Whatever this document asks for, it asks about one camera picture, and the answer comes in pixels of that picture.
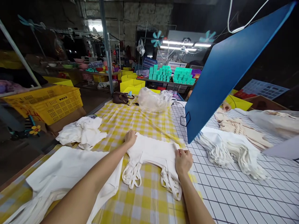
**table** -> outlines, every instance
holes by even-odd
[[[289,159],[260,155],[258,164],[272,178],[257,181],[243,174],[237,163],[227,168],[211,163],[200,144],[195,141],[187,143],[186,128],[180,124],[180,117],[185,116],[183,106],[187,102],[180,103],[172,106],[174,124],[179,138],[184,139],[193,154],[194,164],[191,170],[196,174],[204,203],[215,223],[299,223],[299,164]],[[274,145],[283,141],[235,110],[226,112],[225,115],[242,118],[245,123],[266,134],[266,140]],[[219,128],[214,116],[206,126]]]
[[[99,130],[107,132],[107,137],[93,150],[105,152],[113,150],[123,143],[124,136],[130,129],[157,140],[174,141],[184,147],[183,140],[178,138],[170,109],[164,113],[142,111],[133,104],[137,101],[137,96],[130,102],[131,106],[114,104],[110,101],[96,113],[103,119]],[[46,155],[38,161],[0,193],[0,223],[32,198],[32,190],[26,184],[25,178],[49,156]],[[125,155],[122,172],[128,162],[129,157]],[[132,190],[120,177],[117,194],[105,203],[93,223],[186,223],[184,199],[181,201],[173,199],[172,193],[161,186],[160,173],[161,168],[143,164],[140,170],[142,185]],[[199,182],[195,174],[191,171],[189,176],[198,190]]]

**hand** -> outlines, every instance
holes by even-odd
[[[136,139],[137,139],[136,131],[129,130],[125,136],[125,143],[128,143],[132,147],[135,144]]]
[[[175,168],[179,177],[186,175],[191,169],[192,164],[192,154],[189,150],[179,149],[175,151]]]
[[[230,111],[231,110],[231,106],[227,102],[222,103],[222,107],[223,107],[224,111]]]

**ceiling light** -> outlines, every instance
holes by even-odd
[[[168,46],[160,46],[160,48],[171,49],[171,50],[181,50],[180,47],[168,47]],[[187,51],[196,51],[194,48],[186,48]]]
[[[163,43],[164,44],[185,45],[185,46],[193,46],[193,44],[194,44],[194,43],[182,43],[182,42],[178,42],[178,41],[168,41],[168,40],[164,40]],[[196,43],[195,46],[196,47],[210,47],[212,45],[206,44],[206,43]]]

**forearm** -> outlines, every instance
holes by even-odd
[[[98,193],[130,147],[129,143],[123,143],[97,162],[55,206],[42,224],[86,224]]]
[[[191,224],[215,224],[205,204],[198,195],[188,174],[179,174],[187,206],[189,221]]]

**blue plastic panel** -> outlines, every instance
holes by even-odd
[[[188,143],[248,71],[295,4],[285,5],[213,47],[185,107]]]

